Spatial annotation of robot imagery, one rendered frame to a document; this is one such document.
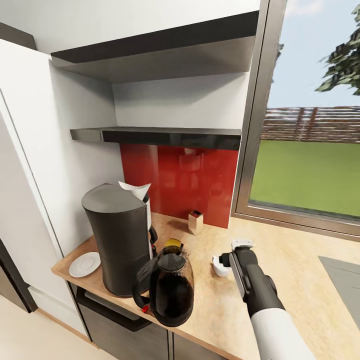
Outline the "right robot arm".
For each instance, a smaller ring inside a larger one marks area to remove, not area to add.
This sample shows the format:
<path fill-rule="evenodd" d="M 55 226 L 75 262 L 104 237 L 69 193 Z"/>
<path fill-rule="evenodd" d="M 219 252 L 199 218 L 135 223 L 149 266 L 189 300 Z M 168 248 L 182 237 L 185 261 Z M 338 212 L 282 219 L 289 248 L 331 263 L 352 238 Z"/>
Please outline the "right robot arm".
<path fill-rule="evenodd" d="M 219 258 L 230 268 L 253 328 L 260 360 L 316 360 L 278 297 L 274 280 L 259 266 L 250 239 L 231 241 Z"/>

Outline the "bottle of coffee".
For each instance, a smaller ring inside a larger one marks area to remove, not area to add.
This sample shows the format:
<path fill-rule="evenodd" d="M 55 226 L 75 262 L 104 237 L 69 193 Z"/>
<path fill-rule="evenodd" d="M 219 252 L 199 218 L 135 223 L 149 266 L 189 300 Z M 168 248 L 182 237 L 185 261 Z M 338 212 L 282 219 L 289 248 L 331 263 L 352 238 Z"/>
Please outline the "bottle of coffee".
<path fill-rule="evenodd" d="M 165 244 L 165 247 L 167 246 L 178 246 L 180 248 L 184 248 L 184 244 L 176 238 L 170 238 Z"/>

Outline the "coffee cup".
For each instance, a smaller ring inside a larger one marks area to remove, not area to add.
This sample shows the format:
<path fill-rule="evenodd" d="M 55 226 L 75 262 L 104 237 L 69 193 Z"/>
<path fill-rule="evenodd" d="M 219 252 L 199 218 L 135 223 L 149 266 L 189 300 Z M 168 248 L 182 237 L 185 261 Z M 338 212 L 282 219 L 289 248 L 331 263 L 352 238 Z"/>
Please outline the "coffee cup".
<path fill-rule="evenodd" d="M 212 261 L 213 261 L 214 270 L 218 276 L 226 277 L 232 271 L 230 268 L 227 268 L 226 266 L 222 265 L 219 256 L 216 255 L 213 256 Z"/>

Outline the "paper coffee filter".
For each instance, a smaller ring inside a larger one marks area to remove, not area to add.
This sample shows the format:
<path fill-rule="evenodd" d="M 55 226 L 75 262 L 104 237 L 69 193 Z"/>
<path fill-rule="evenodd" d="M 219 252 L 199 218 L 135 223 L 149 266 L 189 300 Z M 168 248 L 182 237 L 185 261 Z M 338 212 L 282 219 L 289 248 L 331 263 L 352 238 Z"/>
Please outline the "paper coffee filter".
<path fill-rule="evenodd" d="M 120 187 L 136 195 L 140 200 L 143 200 L 151 184 L 143 186 L 133 186 L 124 182 L 119 182 Z"/>

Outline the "saucer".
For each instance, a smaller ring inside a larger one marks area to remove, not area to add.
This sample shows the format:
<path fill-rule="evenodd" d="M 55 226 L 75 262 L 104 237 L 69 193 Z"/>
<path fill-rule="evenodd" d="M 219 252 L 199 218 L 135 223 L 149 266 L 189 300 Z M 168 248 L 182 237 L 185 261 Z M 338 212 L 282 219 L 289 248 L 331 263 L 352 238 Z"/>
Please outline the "saucer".
<path fill-rule="evenodd" d="M 101 265 L 99 252 L 88 252 L 78 257 L 70 266 L 69 273 L 80 278 L 94 272 Z"/>

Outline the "electric kettle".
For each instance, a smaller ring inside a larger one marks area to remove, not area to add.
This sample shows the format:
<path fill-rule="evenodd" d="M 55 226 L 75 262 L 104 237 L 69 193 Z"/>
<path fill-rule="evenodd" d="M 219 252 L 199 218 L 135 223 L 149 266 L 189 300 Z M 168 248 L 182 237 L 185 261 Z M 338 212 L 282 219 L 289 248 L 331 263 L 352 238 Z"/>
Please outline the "electric kettle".
<path fill-rule="evenodd" d="M 135 303 L 144 313 L 151 311 L 166 327 L 180 327 L 193 313 L 195 284 L 190 254 L 190 250 L 168 245 L 138 270 L 132 283 Z M 149 277 L 149 297 L 145 297 L 140 289 Z"/>

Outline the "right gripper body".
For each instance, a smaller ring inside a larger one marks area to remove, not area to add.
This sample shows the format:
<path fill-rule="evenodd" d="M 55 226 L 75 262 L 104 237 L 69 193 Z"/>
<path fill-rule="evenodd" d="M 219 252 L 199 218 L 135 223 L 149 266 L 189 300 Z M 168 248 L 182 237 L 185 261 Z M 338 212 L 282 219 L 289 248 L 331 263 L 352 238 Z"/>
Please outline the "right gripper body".
<path fill-rule="evenodd" d="M 231 267 L 230 267 L 229 256 L 230 256 L 230 252 L 223 252 L 223 253 L 219 256 L 222 265 L 223 265 L 223 266 L 226 266 L 227 268 L 231 268 Z M 232 268 L 231 268 L 231 269 L 232 269 Z"/>

